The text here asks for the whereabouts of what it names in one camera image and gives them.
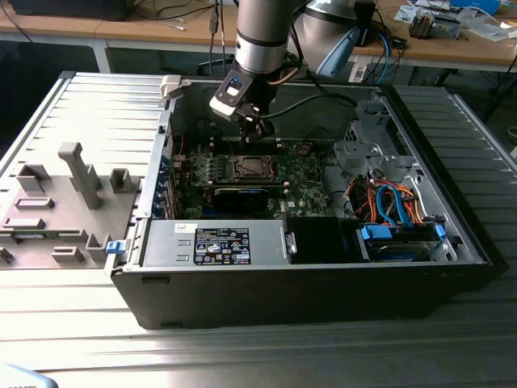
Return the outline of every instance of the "desk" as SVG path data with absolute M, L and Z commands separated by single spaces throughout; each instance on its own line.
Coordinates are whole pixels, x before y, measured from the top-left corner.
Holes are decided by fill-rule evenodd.
M 170 0 L 156 0 L 157 6 L 169 5 Z M 384 0 L 380 12 L 394 34 L 408 40 L 407 50 L 401 59 L 402 65 L 439 67 L 445 69 L 506 71 L 517 53 L 515 41 L 503 40 L 493 43 L 463 31 L 459 40 L 416 40 L 409 37 L 406 23 L 392 20 L 395 10 L 403 0 Z M 71 44 L 90 46 L 102 73 L 111 73 L 109 48 L 152 49 L 165 51 L 189 51 L 207 53 L 210 43 L 208 21 L 210 10 L 188 15 L 184 18 L 185 31 L 179 31 L 163 23 L 144 20 L 132 15 L 125 22 L 108 22 L 95 19 L 58 18 L 50 16 L 20 16 L 14 13 L 6 2 L 5 8 L 11 18 L 37 43 Z M 205 6 L 196 0 L 190 6 L 172 10 L 172 14 L 190 11 Z M 517 17 L 516 11 L 502 9 L 500 19 Z M 225 33 L 227 53 L 234 53 L 236 38 L 237 9 L 225 6 Z M 215 53 L 221 52 L 220 34 L 216 37 Z M 0 40 L 24 41 L 6 16 L 0 12 Z M 368 47 L 355 48 L 351 61 L 355 63 L 351 81 L 359 81 L 361 70 L 382 55 L 383 48 L 378 43 Z

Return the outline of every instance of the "white sticker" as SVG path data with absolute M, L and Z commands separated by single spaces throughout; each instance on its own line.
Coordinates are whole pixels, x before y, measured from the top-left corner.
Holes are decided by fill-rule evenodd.
M 174 225 L 175 233 L 195 233 L 197 224 L 176 224 Z

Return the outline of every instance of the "circuit board on desk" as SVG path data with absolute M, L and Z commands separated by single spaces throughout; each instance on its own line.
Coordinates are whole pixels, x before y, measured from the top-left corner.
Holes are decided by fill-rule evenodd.
M 197 148 L 187 155 L 175 191 L 183 219 L 282 219 L 330 215 L 321 181 L 319 153 L 304 143 L 288 143 L 277 154 L 214 154 Z M 221 212 L 217 191 L 263 192 L 261 211 Z

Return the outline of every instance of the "motherboard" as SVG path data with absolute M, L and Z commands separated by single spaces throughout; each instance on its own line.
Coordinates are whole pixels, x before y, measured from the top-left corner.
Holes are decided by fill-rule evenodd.
M 220 152 L 198 145 L 172 171 L 175 217 L 283 219 L 330 215 L 322 186 L 322 156 L 306 141 L 279 143 L 269 154 Z

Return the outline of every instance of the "green circuit board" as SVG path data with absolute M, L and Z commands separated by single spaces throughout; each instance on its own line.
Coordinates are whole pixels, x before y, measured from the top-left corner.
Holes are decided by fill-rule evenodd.
M 183 182 L 178 187 L 181 191 L 183 217 L 185 219 L 283 219 L 289 217 L 322 217 L 331 215 L 325 194 L 322 189 L 319 154 L 308 152 L 300 154 L 302 143 L 291 143 L 276 155 L 253 155 L 249 160 L 261 160 L 261 166 L 267 169 L 260 171 L 262 179 L 269 186 L 271 196 L 265 212 L 245 214 L 220 214 L 211 205 L 211 185 L 225 183 L 232 187 L 235 171 L 249 172 L 251 168 L 234 165 L 236 160 L 244 160 L 240 155 L 212 155 L 206 150 L 195 150 L 188 155 L 190 182 Z M 250 183 L 259 188 L 260 183 Z

